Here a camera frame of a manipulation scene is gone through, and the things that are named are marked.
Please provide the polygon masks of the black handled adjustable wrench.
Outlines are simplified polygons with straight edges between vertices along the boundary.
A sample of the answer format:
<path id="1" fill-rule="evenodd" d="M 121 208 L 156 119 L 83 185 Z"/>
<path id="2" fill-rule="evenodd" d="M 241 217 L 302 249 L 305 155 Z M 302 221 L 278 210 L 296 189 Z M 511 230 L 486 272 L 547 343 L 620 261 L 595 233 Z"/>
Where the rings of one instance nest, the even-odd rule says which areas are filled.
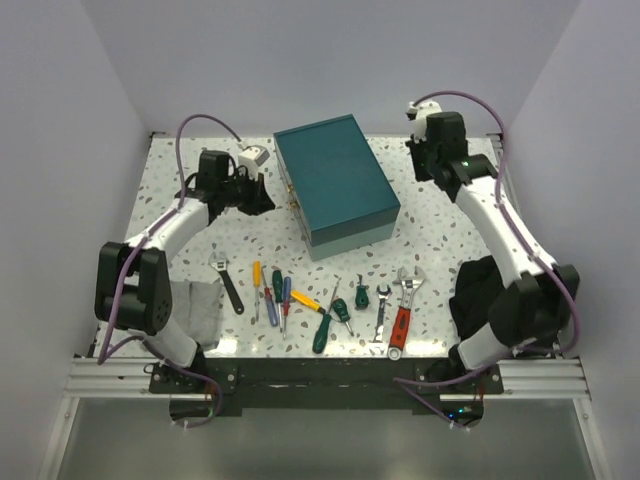
<path id="1" fill-rule="evenodd" d="M 244 304 L 228 272 L 228 259 L 224 255 L 218 255 L 212 252 L 209 257 L 209 265 L 219 274 L 234 313 L 237 315 L 243 314 L 245 311 Z"/>

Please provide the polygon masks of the teal drawer box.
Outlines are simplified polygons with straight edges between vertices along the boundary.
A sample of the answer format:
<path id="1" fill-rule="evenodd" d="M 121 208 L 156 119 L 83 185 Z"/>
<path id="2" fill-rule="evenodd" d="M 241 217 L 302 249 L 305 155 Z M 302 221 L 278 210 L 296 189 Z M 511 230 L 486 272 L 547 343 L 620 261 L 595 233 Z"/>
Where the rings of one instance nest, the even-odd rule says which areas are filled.
<path id="1" fill-rule="evenodd" d="M 354 115 L 281 130 L 273 139 L 313 261 L 392 237 L 401 203 Z"/>

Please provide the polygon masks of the thin silver awl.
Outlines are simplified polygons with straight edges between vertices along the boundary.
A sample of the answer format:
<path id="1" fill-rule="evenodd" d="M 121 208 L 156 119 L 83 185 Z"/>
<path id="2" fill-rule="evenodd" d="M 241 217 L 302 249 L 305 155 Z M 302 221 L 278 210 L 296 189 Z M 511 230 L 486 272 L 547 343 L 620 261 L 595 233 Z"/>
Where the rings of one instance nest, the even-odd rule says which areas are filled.
<path id="1" fill-rule="evenodd" d="M 334 289 L 333 289 L 332 294 L 331 294 L 331 296 L 330 296 L 330 301 L 329 301 L 329 311 L 331 311 L 331 309 L 333 308 L 333 302 L 334 302 L 334 301 L 335 301 L 335 299 L 336 299 L 336 295 L 337 295 L 337 292 L 338 292 L 338 288 L 339 288 L 339 285 L 340 285 L 340 281 L 341 281 L 341 277 L 337 277 L 337 278 L 336 278 L 336 283 L 335 283 Z"/>

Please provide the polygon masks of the stubby green screwdriver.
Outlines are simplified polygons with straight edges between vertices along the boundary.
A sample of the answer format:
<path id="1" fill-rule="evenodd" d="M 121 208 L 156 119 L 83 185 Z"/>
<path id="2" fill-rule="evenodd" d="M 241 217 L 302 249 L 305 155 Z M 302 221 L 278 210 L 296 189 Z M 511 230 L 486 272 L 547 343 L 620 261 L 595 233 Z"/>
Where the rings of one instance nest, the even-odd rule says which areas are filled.
<path id="1" fill-rule="evenodd" d="M 347 328 L 349 334 L 354 337 L 355 334 L 350 324 L 351 316 L 346 302 L 342 298 L 336 298 L 332 301 L 332 309 L 336 314 L 338 321 L 343 324 Z"/>

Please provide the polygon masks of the silver end spanner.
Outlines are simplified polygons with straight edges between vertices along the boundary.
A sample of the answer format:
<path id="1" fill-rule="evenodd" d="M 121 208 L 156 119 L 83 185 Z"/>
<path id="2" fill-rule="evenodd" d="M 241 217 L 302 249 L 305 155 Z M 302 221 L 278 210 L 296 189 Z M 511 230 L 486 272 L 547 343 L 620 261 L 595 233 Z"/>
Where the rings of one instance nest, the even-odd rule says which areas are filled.
<path id="1" fill-rule="evenodd" d="M 384 321 L 385 321 L 385 308 L 388 303 L 388 300 L 391 296 L 392 290 L 388 284 L 378 285 L 376 288 L 376 294 L 378 297 L 378 309 L 376 316 L 376 326 L 375 332 L 372 342 L 373 343 L 381 343 L 384 332 Z"/>

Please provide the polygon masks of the small green hook tool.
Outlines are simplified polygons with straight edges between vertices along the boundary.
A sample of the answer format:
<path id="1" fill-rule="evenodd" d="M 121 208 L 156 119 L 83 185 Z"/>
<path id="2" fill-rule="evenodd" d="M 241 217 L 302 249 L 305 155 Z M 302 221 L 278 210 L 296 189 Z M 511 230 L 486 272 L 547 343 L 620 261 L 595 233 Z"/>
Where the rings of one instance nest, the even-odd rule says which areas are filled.
<path id="1" fill-rule="evenodd" d="M 368 296 L 368 286 L 363 283 L 363 276 L 361 274 L 358 274 L 357 277 L 358 282 L 356 285 L 354 305 L 357 310 L 364 310 L 370 304 Z"/>

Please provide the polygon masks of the long green handled screwdriver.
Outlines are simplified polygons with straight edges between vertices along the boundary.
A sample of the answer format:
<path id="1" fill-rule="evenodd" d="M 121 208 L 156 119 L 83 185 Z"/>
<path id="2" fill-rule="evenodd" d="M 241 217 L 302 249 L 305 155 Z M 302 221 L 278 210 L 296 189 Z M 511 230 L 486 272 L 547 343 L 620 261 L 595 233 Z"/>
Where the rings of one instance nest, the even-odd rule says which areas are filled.
<path id="1" fill-rule="evenodd" d="M 314 354 L 321 354 L 324 351 L 328 340 L 331 322 L 331 316 L 329 314 L 324 314 L 313 338 L 312 352 Z"/>

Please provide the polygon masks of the red handled adjustable wrench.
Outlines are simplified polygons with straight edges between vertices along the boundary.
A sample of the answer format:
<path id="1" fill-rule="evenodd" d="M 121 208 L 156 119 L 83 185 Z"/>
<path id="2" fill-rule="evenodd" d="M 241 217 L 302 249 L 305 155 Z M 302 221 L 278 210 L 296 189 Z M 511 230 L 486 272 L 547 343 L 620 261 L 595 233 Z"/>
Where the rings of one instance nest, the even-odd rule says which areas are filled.
<path id="1" fill-rule="evenodd" d="M 413 272 L 408 272 L 404 267 L 398 271 L 394 284 L 401 287 L 402 295 L 387 350 L 387 356 L 392 361 L 398 361 L 402 356 L 409 332 L 413 298 L 425 279 L 425 272 L 419 266 Z"/>

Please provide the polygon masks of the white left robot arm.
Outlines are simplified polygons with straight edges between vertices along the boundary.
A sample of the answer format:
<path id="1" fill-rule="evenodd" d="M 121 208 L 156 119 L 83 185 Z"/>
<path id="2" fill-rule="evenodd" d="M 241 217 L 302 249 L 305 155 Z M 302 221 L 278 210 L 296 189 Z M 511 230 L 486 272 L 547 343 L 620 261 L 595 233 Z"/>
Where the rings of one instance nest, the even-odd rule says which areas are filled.
<path id="1" fill-rule="evenodd" d="M 113 331 L 129 331 L 175 364 L 171 378 L 183 391 L 196 392 L 205 385 L 207 368 L 198 362 L 202 348 L 171 318 L 169 263 L 225 210 L 258 216 L 275 208 L 259 172 L 268 158 L 267 149 L 257 145 L 244 148 L 236 158 L 203 151 L 197 171 L 185 180 L 185 191 L 176 194 L 160 218 L 125 242 L 101 247 L 94 313 L 107 329 L 99 362 L 109 357 Z"/>

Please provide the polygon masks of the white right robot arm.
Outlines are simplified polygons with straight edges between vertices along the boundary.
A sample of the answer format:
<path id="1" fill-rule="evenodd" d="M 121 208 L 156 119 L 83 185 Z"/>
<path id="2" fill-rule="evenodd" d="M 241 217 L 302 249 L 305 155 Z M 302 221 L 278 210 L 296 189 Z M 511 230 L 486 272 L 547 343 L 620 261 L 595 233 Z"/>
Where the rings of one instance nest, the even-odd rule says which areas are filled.
<path id="1" fill-rule="evenodd" d="M 559 333 L 580 333 L 575 297 L 577 270 L 561 265 L 537 244 L 501 191 L 499 172 L 483 154 L 472 155 L 461 114 L 435 102 L 411 106 L 409 148 L 415 178 L 432 181 L 472 222 L 489 256 L 464 263 L 450 310 L 459 342 L 434 380 L 459 393 L 481 371 L 517 350 L 550 352 Z"/>

